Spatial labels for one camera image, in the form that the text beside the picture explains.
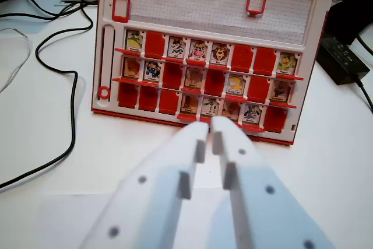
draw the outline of black power adapter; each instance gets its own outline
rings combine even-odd
[[[356,78],[360,80],[370,71],[348,46],[335,37],[323,37],[316,60],[337,85],[356,83]]]

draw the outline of screw hole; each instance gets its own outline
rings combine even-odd
[[[144,184],[146,182],[147,178],[146,178],[146,176],[140,176],[138,180],[139,180],[140,184]]]
[[[267,186],[266,192],[270,195],[273,195],[275,193],[275,189],[272,186]]]
[[[307,249],[314,249],[315,248],[314,243],[311,240],[306,240],[304,242],[304,247],[307,248]]]
[[[119,228],[114,226],[109,229],[109,236],[113,239],[119,234]]]

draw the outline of cartoon lion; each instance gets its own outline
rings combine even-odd
[[[213,50],[212,56],[217,61],[222,61],[228,56],[228,49],[225,46],[218,46]]]

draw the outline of cartoon animal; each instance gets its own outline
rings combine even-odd
[[[249,110],[244,114],[247,119],[252,119],[253,121],[258,121],[260,115],[261,112],[258,109],[258,106],[249,106]]]
[[[279,62],[278,70],[289,71],[295,68],[296,60],[293,55],[284,55],[282,60]]]
[[[227,106],[227,111],[231,115],[233,115],[234,113],[238,113],[239,110],[240,110],[240,107],[236,102],[231,102]]]
[[[286,82],[279,82],[275,87],[275,97],[278,97],[280,94],[284,94],[286,87],[287,87]]]
[[[129,75],[137,75],[140,70],[140,65],[135,59],[127,59],[126,66]]]
[[[242,77],[231,76],[229,77],[229,87],[231,90],[241,92],[244,89],[244,81]]]
[[[196,42],[193,45],[193,49],[189,57],[194,57],[194,58],[205,58],[205,44],[204,42]]]
[[[182,106],[182,108],[193,110],[194,108],[197,108],[197,106],[198,106],[198,99],[196,99],[195,97],[191,97],[191,96],[185,96],[185,101],[184,101],[184,105]]]
[[[228,56],[228,49],[225,46],[218,46],[213,50],[212,56],[217,61],[222,61]]]
[[[212,113],[212,110],[216,109],[216,100],[215,99],[209,99],[206,103],[203,104],[203,109],[208,109],[209,113]]]
[[[182,55],[184,53],[185,47],[180,39],[174,39],[170,47],[172,54]]]
[[[130,38],[127,38],[127,46],[133,48],[142,48],[142,40],[140,39],[140,33],[133,31]]]
[[[150,61],[146,65],[146,75],[152,75],[153,78],[159,78],[159,75],[161,74],[161,68],[158,65],[158,62]]]
[[[202,81],[202,73],[198,69],[189,69],[186,72],[186,78],[188,79],[189,84],[197,85]]]

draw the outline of white robotic arm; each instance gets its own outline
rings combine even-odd
[[[124,178],[81,248],[171,249],[208,132],[206,123],[186,126]],[[233,122],[213,117],[211,133],[237,248],[334,248]]]

